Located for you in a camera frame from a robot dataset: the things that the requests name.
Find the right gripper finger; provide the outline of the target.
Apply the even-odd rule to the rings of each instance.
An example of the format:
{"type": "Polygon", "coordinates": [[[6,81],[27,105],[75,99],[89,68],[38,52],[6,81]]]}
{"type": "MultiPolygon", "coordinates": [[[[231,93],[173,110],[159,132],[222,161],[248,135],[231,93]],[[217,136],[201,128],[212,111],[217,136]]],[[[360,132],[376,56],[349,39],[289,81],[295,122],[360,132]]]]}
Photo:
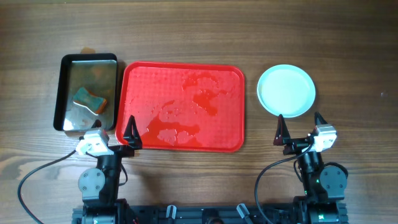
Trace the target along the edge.
{"type": "Polygon", "coordinates": [[[316,126],[321,125],[321,124],[328,124],[327,121],[323,118],[323,116],[318,111],[316,111],[314,113],[314,120],[315,120],[316,126]]]}
{"type": "Polygon", "coordinates": [[[275,146],[283,146],[289,144],[291,140],[289,130],[287,129],[287,125],[285,123],[285,119],[282,114],[278,116],[277,130],[275,133],[275,138],[273,141],[273,145],[275,146]]]}

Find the green and orange sponge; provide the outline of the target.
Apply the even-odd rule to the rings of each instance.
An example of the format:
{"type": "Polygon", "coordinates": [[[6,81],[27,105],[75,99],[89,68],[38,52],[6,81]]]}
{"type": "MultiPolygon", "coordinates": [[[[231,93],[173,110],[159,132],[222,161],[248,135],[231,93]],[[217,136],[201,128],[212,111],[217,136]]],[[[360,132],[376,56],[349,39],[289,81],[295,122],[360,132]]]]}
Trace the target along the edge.
{"type": "Polygon", "coordinates": [[[94,95],[85,87],[81,87],[72,97],[72,102],[76,105],[88,109],[95,115],[101,114],[107,104],[107,100],[94,95]]]}

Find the white plate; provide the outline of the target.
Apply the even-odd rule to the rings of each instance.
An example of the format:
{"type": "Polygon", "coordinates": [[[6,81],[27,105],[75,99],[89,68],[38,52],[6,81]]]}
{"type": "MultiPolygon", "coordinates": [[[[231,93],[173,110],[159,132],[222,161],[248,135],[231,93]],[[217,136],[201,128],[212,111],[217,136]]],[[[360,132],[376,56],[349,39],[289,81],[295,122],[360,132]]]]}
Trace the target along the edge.
{"type": "Polygon", "coordinates": [[[268,68],[257,83],[257,97],[270,114],[294,118],[314,104],[317,91],[307,72],[288,64],[268,68]]]}

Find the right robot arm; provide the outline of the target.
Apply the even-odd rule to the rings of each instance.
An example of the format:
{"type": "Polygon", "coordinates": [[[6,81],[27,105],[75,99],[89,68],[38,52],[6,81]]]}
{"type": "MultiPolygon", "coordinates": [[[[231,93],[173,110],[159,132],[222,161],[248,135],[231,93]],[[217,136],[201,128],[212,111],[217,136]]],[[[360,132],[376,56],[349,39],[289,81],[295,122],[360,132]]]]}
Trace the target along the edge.
{"type": "Polygon", "coordinates": [[[296,196],[280,223],[348,223],[345,198],[348,170],[327,162],[321,153],[337,139],[336,129],[320,113],[314,114],[315,127],[304,138],[290,137],[284,117],[279,115],[274,145],[284,146],[283,154],[294,155],[295,172],[303,184],[304,196],[296,196]]]}

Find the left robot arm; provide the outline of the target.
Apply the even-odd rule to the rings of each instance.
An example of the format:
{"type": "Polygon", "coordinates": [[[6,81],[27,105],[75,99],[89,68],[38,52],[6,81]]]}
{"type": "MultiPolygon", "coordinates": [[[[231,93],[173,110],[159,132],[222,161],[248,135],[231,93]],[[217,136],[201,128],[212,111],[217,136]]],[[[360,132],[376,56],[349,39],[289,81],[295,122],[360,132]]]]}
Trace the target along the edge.
{"type": "Polygon", "coordinates": [[[138,217],[127,200],[118,198],[120,174],[125,171],[122,158],[133,157],[142,149],[142,140],[135,118],[129,117],[123,135],[126,145],[109,146],[109,136],[101,128],[93,127],[80,138],[76,151],[97,159],[96,167],[85,170],[78,179],[83,208],[74,209],[72,223],[128,224],[138,223],[138,217]]]}

